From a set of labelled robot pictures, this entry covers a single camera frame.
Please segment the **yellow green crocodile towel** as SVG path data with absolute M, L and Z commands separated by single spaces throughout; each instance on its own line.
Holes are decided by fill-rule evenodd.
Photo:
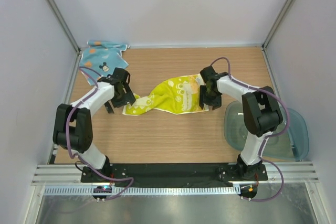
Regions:
M 122 114 L 138 116 L 151 110 L 175 115 L 206 112 L 208 105 L 200 107 L 200 87 L 204 81 L 200 74 L 170 78 L 158 84 L 149 95 L 134 94 L 135 102 L 125 105 Z

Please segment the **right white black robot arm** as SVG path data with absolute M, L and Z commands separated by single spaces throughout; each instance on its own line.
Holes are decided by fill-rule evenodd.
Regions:
M 230 76 L 227 72 L 200 72 L 204 82 L 200 86 L 199 105 L 208 105 L 213 110 L 222 106 L 222 95 L 226 94 L 243 107 L 245 127 L 248 131 L 245 146 L 237 157 L 236 173 L 248 180 L 260 170 L 262 152 L 267 138 L 282 123 L 283 117 L 277 97 L 269 86 L 251 86 Z

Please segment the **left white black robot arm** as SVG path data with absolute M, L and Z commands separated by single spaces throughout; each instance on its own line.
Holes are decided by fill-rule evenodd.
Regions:
M 109 158 L 93 144 L 92 116 L 107 105 L 113 108 L 132 105 L 135 97 L 129 87 L 130 74 L 101 77 L 84 97 L 71 104 L 61 104 L 56 110 L 54 144 L 68 151 L 71 159 L 78 158 L 100 182 L 111 178 Z

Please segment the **blue cartoon mouse towel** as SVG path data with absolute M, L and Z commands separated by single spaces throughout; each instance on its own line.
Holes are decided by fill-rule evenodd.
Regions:
M 81 55 L 79 67 L 84 67 L 96 80 L 100 76 L 113 74 L 115 68 L 125 69 L 129 64 L 122 58 L 122 53 L 129 49 L 128 44 L 114 43 L 102 40 L 90 40 Z

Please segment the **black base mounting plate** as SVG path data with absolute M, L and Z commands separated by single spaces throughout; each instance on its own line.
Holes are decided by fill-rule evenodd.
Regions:
M 191 164 L 104 164 L 96 172 L 85 166 L 81 182 L 95 183 L 109 179 L 121 180 L 132 177 L 139 187 L 172 187 L 202 182 L 267 181 L 265 165 L 258 163 L 244 168 L 235 163 L 191 163 Z

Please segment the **teal transparent plastic tub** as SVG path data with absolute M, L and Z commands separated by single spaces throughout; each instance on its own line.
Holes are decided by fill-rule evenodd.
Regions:
M 309 135 L 305 120 L 295 110 L 289 109 L 290 125 L 280 136 L 272 137 L 266 144 L 264 156 L 286 161 L 300 161 L 309 152 Z M 230 103 L 225 111 L 224 137 L 234 149 L 242 151 L 248 131 L 244 124 L 242 104 L 238 101 Z

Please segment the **aluminium frame rail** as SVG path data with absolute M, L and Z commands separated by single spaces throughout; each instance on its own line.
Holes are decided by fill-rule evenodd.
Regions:
M 240 175 L 236 164 L 113 164 L 111 178 L 134 179 L 134 187 L 217 187 L 238 183 L 279 183 L 285 181 L 316 182 L 318 175 L 311 162 L 280 162 L 275 165 L 265 163 L 254 172 Z M 99 176 L 86 166 L 39 165 L 33 176 L 33 184 L 107 183 L 108 179 Z

